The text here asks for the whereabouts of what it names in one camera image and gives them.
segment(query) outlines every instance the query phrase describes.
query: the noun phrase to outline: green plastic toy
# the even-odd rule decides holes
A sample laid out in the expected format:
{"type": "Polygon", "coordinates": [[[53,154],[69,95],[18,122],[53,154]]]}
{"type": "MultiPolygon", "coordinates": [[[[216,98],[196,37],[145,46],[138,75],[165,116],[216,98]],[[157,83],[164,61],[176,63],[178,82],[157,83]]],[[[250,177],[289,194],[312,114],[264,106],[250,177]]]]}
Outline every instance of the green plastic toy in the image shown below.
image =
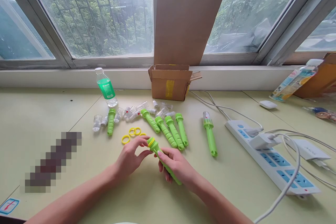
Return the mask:
{"type": "Polygon", "coordinates": [[[163,122],[161,117],[156,117],[155,118],[155,122],[157,123],[157,125],[161,128],[162,132],[164,133],[164,135],[166,136],[168,142],[170,143],[170,145],[173,148],[177,147],[177,144],[173,138],[173,136],[171,135],[171,133],[169,132],[169,129],[167,129],[167,127],[165,126],[165,123],[163,122]]]}
{"type": "Polygon", "coordinates": [[[151,118],[151,115],[146,109],[141,110],[142,116],[147,120],[147,122],[152,126],[153,130],[156,133],[160,133],[160,128],[159,126],[154,122],[153,118],[151,118]]]}
{"type": "Polygon", "coordinates": [[[203,112],[203,126],[206,129],[206,135],[208,136],[208,144],[210,148],[211,155],[214,157],[218,156],[217,147],[215,142],[214,133],[212,132],[212,128],[214,127],[212,120],[210,118],[209,112],[203,112]]]}
{"type": "Polygon", "coordinates": [[[109,136],[112,136],[113,134],[113,126],[114,126],[114,116],[116,114],[116,110],[114,108],[111,108],[110,111],[108,112],[108,123],[107,123],[107,134],[109,136]]]}
{"type": "Polygon", "coordinates": [[[173,135],[173,137],[175,139],[175,142],[177,144],[178,149],[180,151],[183,151],[184,150],[184,145],[182,143],[182,140],[180,138],[179,133],[177,132],[177,129],[175,128],[175,123],[174,123],[172,117],[171,116],[167,116],[165,118],[165,120],[166,120],[166,123],[167,123],[168,127],[170,128],[171,134],[173,135]]]}
{"type": "MultiPolygon", "coordinates": [[[[158,151],[161,151],[161,152],[162,152],[162,150],[160,149],[158,142],[155,141],[155,138],[153,138],[153,137],[149,138],[149,139],[147,140],[147,143],[148,143],[148,147],[149,147],[149,149],[150,149],[151,151],[153,151],[153,152],[157,155],[157,157],[160,159],[160,157],[159,157],[159,155],[158,155],[158,151]]],[[[171,175],[171,177],[175,180],[175,182],[176,182],[179,186],[182,185],[181,181],[179,181],[179,180],[177,179],[177,177],[175,176],[175,174],[173,173],[173,171],[168,167],[168,165],[166,165],[166,164],[163,163],[162,161],[161,161],[161,163],[162,163],[163,166],[166,168],[167,172],[169,172],[169,174],[171,175]]]]}
{"type": "Polygon", "coordinates": [[[189,142],[188,142],[186,131],[184,129],[182,114],[181,113],[177,113],[175,115],[175,119],[176,119],[176,122],[178,124],[178,128],[180,129],[182,143],[183,143],[184,146],[188,146],[189,142]]]}

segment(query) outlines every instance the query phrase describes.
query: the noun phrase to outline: pixelated blur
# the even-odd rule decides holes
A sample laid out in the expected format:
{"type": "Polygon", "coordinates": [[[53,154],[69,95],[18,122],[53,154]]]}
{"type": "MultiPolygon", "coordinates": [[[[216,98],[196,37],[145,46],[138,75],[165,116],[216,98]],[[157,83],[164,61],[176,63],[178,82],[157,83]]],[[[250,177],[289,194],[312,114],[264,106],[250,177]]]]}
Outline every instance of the pixelated blur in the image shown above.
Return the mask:
{"type": "Polygon", "coordinates": [[[26,193],[46,193],[50,186],[55,185],[59,179],[62,166],[66,166],[71,154],[77,151],[77,146],[82,145],[81,132],[62,132],[61,139],[56,139],[56,145],[50,147],[50,152],[45,153],[45,159],[38,160],[39,166],[31,168],[33,172],[25,174],[24,191],[26,193]]]}

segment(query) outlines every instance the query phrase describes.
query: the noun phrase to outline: power strip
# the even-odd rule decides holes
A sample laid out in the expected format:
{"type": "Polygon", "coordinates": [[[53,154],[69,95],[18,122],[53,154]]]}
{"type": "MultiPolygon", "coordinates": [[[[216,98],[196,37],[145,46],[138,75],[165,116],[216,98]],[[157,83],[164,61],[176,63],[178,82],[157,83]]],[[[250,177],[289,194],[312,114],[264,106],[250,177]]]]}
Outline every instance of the power strip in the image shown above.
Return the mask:
{"type": "MultiPolygon", "coordinates": [[[[258,165],[260,165],[264,172],[266,172],[276,186],[280,190],[283,190],[293,175],[295,167],[273,148],[260,150],[252,148],[249,141],[253,138],[245,132],[245,129],[250,127],[243,120],[230,120],[227,121],[225,126],[254,158],[258,165]]],[[[296,179],[288,189],[287,195],[308,195],[320,192],[319,188],[301,173],[298,173],[296,179]]]]}

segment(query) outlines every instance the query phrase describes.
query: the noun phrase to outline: bottle label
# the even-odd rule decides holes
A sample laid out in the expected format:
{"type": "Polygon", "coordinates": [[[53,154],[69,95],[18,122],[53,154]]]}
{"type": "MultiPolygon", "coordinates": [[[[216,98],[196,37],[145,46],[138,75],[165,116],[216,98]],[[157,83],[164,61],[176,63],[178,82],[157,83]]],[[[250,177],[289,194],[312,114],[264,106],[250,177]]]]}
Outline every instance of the bottle label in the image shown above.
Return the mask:
{"type": "Polygon", "coordinates": [[[109,79],[101,80],[101,83],[98,83],[98,86],[106,100],[112,99],[116,96],[111,81],[109,79]]]}
{"type": "Polygon", "coordinates": [[[270,95],[270,98],[279,101],[287,100],[299,87],[305,84],[316,72],[299,71],[295,69],[270,95]]]}

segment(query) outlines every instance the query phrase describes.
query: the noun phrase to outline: left hand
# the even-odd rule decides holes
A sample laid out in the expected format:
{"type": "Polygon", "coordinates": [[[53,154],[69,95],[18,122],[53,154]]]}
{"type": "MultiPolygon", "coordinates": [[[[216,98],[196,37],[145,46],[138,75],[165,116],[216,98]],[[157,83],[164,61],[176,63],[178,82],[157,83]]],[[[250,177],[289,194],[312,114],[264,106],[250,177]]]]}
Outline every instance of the left hand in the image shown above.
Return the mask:
{"type": "Polygon", "coordinates": [[[135,151],[139,146],[148,146],[147,140],[149,138],[146,135],[137,136],[133,141],[124,145],[117,161],[113,165],[117,180],[127,178],[140,166],[145,157],[153,153],[150,150],[144,150],[138,156],[135,155],[135,151]]]}

